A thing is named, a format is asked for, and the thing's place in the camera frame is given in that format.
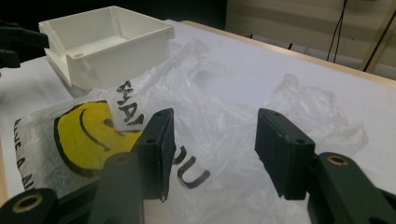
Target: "cable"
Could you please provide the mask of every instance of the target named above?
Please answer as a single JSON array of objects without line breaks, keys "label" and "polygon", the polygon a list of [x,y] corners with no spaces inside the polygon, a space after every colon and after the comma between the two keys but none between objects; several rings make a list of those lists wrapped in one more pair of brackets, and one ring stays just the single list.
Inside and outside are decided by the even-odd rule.
[{"label": "cable", "polygon": [[368,67],[369,67],[369,65],[371,63],[371,60],[374,58],[376,51],[378,50],[379,46],[381,45],[382,40],[384,39],[385,35],[387,34],[387,31],[389,30],[389,27],[392,24],[392,22],[395,19],[395,17],[396,17],[396,10],[393,11],[393,15],[392,15],[391,19],[389,20],[389,22],[387,24],[387,28],[385,28],[384,32],[382,33],[381,37],[379,38],[378,42],[376,43],[375,48],[374,48],[374,50],[372,52],[372,55],[370,56],[369,61],[364,66],[363,72],[367,71],[367,69],[368,69]]},{"label": "cable", "polygon": [[335,34],[337,33],[337,30],[338,30],[338,27],[339,27],[340,29],[338,30],[337,45],[335,47],[334,59],[332,61],[333,63],[335,63],[335,58],[337,57],[337,52],[338,52],[338,45],[340,43],[341,27],[343,25],[344,12],[346,10],[346,6],[347,6],[347,0],[344,0],[344,6],[343,6],[343,10],[342,10],[341,15],[340,15],[340,19],[338,20],[337,25],[335,26],[335,29],[334,29],[334,33],[332,34],[332,43],[330,44],[329,53],[327,54],[327,62],[329,61],[330,52],[332,51],[332,44],[334,42]]}]

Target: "yellow smiley face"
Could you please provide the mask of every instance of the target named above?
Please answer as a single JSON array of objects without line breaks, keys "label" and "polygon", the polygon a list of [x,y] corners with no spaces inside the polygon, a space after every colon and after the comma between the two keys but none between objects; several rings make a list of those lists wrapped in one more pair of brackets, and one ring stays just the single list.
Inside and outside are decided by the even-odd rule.
[{"label": "yellow smiley face", "polygon": [[131,151],[142,133],[115,130],[107,102],[73,107],[55,120],[54,132],[65,164],[85,176],[95,175],[110,156]]}]

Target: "screw hole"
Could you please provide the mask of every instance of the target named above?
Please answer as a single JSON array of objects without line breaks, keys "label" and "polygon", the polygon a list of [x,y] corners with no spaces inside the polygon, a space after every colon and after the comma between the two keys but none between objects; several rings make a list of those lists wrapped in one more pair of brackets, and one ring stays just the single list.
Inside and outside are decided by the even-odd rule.
[{"label": "screw hole", "polygon": [[17,201],[12,207],[14,213],[24,213],[37,207],[43,201],[41,194],[27,195]]},{"label": "screw hole", "polygon": [[343,165],[343,166],[347,165],[347,161],[339,156],[329,156],[327,160],[335,165]]}]

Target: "plastic bag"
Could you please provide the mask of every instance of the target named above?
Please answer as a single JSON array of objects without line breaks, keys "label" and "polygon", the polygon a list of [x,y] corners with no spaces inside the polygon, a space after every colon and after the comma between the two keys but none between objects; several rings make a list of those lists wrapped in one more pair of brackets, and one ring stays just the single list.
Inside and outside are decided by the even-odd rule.
[{"label": "plastic bag", "polygon": [[285,115],[315,143],[315,151],[353,156],[368,143],[362,123],[351,123],[337,104],[334,93],[316,87],[299,86],[288,74],[263,107]]},{"label": "plastic bag", "polygon": [[[91,91],[85,97],[19,120],[15,126],[21,139],[17,157],[25,187],[52,188],[62,197],[97,178],[98,171],[73,170],[73,165],[67,165],[59,148],[56,149],[57,122],[64,115],[77,109],[79,112],[74,117],[81,120],[83,114],[84,121],[90,112],[84,106],[106,102],[111,118],[99,115],[95,120],[100,121],[101,127],[138,134],[153,113],[173,107],[177,153],[168,201],[145,201],[146,223],[309,223],[305,202],[288,202],[277,197],[271,178],[254,151],[258,111],[205,95],[191,81],[208,57],[207,46],[191,41],[170,60],[141,77],[105,91]],[[290,100],[288,80],[270,100],[269,105],[275,109],[290,109],[289,103],[279,107]],[[323,109],[339,113],[334,104]],[[298,124],[307,121],[315,127],[310,116],[294,121]],[[336,127],[325,133],[334,132]],[[103,138],[95,139],[103,143]],[[106,151],[106,145],[96,145]],[[105,158],[93,158],[95,170],[100,170]]]}]

